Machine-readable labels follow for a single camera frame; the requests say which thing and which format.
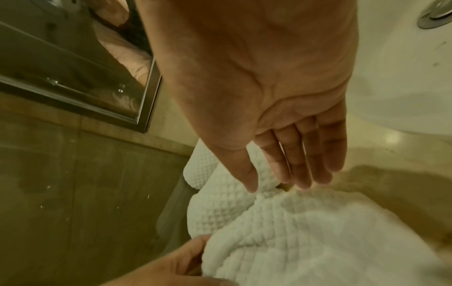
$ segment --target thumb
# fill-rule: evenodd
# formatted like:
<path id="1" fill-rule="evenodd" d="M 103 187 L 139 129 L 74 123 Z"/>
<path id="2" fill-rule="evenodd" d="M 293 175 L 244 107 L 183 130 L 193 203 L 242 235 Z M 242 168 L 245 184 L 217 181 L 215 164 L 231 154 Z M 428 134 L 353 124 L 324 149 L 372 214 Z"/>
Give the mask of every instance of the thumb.
<path id="1" fill-rule="evenodd" d="M 205 144 L 231 175 L 245 186 L 248 192 L 254 193 L 258 190 L 258 172 L 251 163 L 250 155 L 245 147 L 239 150 L 228 150 L 209 145 L 206 142 Z"/>
<path id="2" fill-rule="evenodd" d="M 172 276 L 168 282 L 168 286 L 238 286 L 232 281 L 200 276 Z"/>

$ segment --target glass panel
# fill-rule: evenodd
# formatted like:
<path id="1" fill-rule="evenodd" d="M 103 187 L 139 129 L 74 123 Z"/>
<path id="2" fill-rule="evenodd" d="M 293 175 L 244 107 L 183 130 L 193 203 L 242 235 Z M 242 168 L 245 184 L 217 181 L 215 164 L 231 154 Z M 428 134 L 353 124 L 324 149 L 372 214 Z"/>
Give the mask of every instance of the glass panel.
<path id="1" fill-rule="evenodd" d="M 152 53 L 133 0 L 0 1 L 0 82 L 137 123 Z"/>

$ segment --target hand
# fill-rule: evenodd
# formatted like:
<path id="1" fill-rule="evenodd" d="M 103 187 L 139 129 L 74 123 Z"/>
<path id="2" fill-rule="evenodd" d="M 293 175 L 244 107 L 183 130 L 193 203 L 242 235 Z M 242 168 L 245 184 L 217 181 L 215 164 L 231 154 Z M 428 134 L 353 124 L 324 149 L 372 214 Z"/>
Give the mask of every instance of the hand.
<path id="1" fill-rule="evenodd" d="M 229 281 L 190 276 L 200 269 L 201 255 L 209 238 L 197 237 L 176 251 L 103 286 L 235 286 Z"/>
<path id="2" fill-rule="evenodd" d="M 258 187 L 245 149 L 252 140 L 283 183 L 327 184 L 342 169 L 356 0 L 137 0 L 137 7 L 178 105 L 249 191 Z"/>

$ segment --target finger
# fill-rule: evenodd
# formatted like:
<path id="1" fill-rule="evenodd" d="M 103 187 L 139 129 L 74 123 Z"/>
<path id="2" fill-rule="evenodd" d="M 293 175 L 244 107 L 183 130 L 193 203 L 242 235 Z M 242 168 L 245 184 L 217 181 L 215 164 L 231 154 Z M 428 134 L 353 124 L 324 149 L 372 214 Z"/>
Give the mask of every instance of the finger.
<path id="1" fill-rule="evenodd" d="M 179 249 L 168 254 L 172 273 L 185 275 L 201 264 L 201 256 L 210 236 L 200 236 L 185 243 Z"/>
<path id="2" fill-rule="evenodd" d="M 262 149 L 262 153 L 264 153 L 274 176 L 282 183 L 290 183 L 291 172 L 287 166 L 286 157 L 273 131 L 269 130 L 256 135 L 253 141 Z"/>
<path id="3" fill-rule="evenodd" d="M 238 284 L 210 277 L 194 277 L 174 275 L 166 279 L 161 286 L 238 286 Z"/>
<path id="4" fill-rule="evenodd" d="M 347 109 L 342 100 L 331 109 L 316 116 L 326 168 L 339 172 L 347 156 Z"/>
<path id="5" fill-rule="evenodd" d="M 311 175 L 306 164 L 301 135 L 297 128 L 291 124 L 282 129 L 275 130 L 274 134 L 282 145 L 294 183 L 303 189 L 310 188 L 312 183 Z"/>
<path id="6" fill-rule="evenodd" d="M 319 130 L 315 118 L 310 116 L 296 123 L 297 129 L 302 134 L 307 162 L 311 170 L 312 178 L 319 184 L 328 184 L 333 175 L 326 169 L 323 159 L 323 148 L 320 142 Z"/>
<path id="7" fill-rule="evenodd" d="M 231 175 L 245 186 L 248 192 L 254 193 L 258 190 L 258 172 L 251 163 L 250 155 L 246 148 L 228 150 L 208 145 L 206 142 L 205 144 Z"/>

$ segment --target white towel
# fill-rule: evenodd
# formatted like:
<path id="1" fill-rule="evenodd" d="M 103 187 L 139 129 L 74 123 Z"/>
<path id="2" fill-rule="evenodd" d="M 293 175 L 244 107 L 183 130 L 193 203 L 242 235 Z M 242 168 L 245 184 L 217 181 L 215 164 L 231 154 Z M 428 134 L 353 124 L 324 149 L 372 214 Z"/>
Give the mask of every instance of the white towel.
<path id="1" fill-rule="evenodd" d="M 447 266 L 395 215 L 358 193 L 279 190 L 260 149 L 247 149 L 257 194 L 201 141 L 184 170 L 201 189 L 188 207 L 188 231 L 212 234 L 205 276 L 240 286 L 451 285 L 441 275 Z"/>

